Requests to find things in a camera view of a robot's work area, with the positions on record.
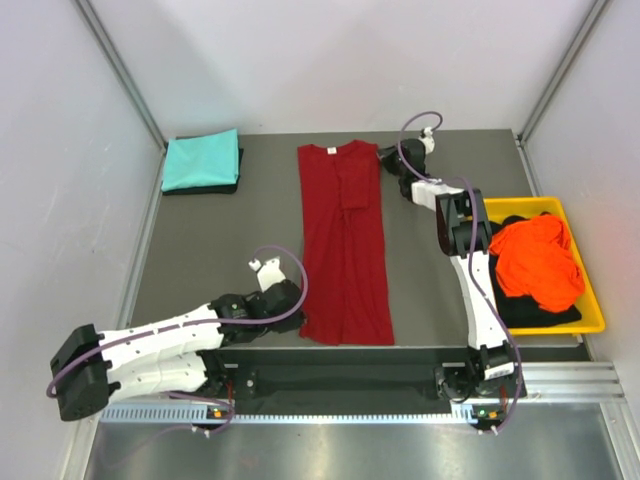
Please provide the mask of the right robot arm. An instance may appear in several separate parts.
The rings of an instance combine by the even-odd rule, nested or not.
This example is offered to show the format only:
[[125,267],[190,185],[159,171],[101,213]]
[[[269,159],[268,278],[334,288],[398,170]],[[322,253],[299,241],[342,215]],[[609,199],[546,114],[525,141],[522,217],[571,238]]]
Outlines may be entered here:
[[441,391],[457,402],[499,393],[523,393],[521,355],[496,305],[490,274],[491,225],[481,192],[463,181],[459,188],[426,172],[435,142],[425,137],[381,148],[384,169],[398,179],[401,195],[435,213],[438,243],[457,275],[467,317],[465,374],[447,374]]

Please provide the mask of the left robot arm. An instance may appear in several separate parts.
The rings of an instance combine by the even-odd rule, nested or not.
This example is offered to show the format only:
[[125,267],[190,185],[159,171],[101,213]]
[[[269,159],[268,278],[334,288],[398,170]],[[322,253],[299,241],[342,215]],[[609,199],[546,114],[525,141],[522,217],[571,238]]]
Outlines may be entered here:
[[220,349],[299,328],[306,295],[305,288],[282,280],[143,327],[99,332],[92,324],[80,326],[50,361],[46,395],[65,422],[154,394],[227,397],[231,377]]

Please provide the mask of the dark red t-shirt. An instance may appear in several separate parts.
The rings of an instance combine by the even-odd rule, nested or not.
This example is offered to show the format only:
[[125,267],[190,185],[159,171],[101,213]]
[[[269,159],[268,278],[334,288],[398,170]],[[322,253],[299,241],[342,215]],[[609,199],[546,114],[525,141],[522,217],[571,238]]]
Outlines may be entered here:
[[297,159],[308,275],[301,337],[324,345],[394,344],[376,145],[309,144]]

